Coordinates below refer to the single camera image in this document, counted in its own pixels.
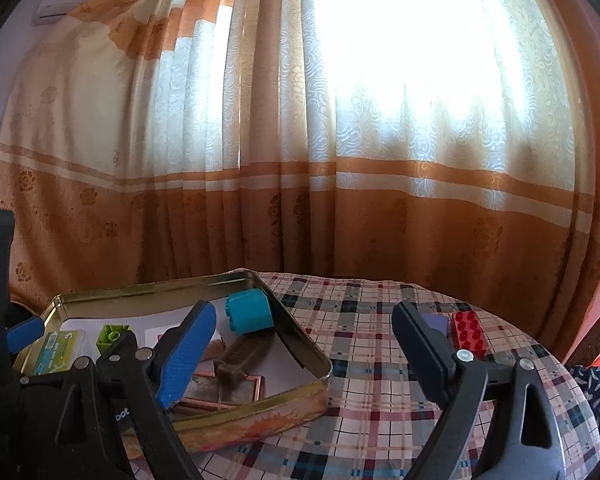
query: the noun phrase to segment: blue cylindrical block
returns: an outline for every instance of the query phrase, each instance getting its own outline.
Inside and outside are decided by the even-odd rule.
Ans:
[[[238,335],[273,326],[269,301],[259,288],[231,294],[226,299],[224,312],[229,318],[229,328]]]

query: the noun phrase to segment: screw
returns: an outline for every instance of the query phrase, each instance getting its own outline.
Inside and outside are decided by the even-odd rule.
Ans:
[[[147,346],[136,350],[136,359],[138,359],[138,361],[147,361],[148,359],[151,359],[152,355],[154,355],[154,351]]]
[[[74,366],[78,368],[78,370],[84,370],[89,366],[89,358],[85,355],[81,355],[74,361]]]
[[[465,350],[464,348],[456,352],[456,357],[463,363],[470,363],[474,360],[474,354],[470,350]]]
[[[526,357],[523,357],[522,359],[520,359],[520,368],[530,372],[531,370],[533,370],[535,368],[535,366],[531,359],[527,359]]]

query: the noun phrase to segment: red toy block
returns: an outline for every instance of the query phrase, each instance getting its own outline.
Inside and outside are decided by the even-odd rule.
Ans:
[[[473,352],[478,359],[484,359],[489,346],[480,321],[473,310],[453,314],[451,330],[457,350],[465,348]]]

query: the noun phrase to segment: round table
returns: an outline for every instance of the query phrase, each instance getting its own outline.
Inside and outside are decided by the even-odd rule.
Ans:
[[[396,303],[420,312],[474,310],[494,361],[534,361],[558,421],[568,479],[584,478],[600,458],[596,421],[580,387],[544,347],[513,325],[467,303],[401,282],[262,273],[333,362],[324,416],[246,446],[195,454],[207,479],[328,480],[403,478],[441,415],[424,397],[391,330]],[[456,478],[470,478],[484,445],[493,403],[484,402]],[[146,465],[136,473],[150,478]]]

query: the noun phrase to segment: green toy block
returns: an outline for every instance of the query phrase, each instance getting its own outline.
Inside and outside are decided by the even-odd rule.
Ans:
[[[101,355],[120,338],[123,330],[129,330],[129,325],[104,325],[102,327],[96,341],[96,346]]]

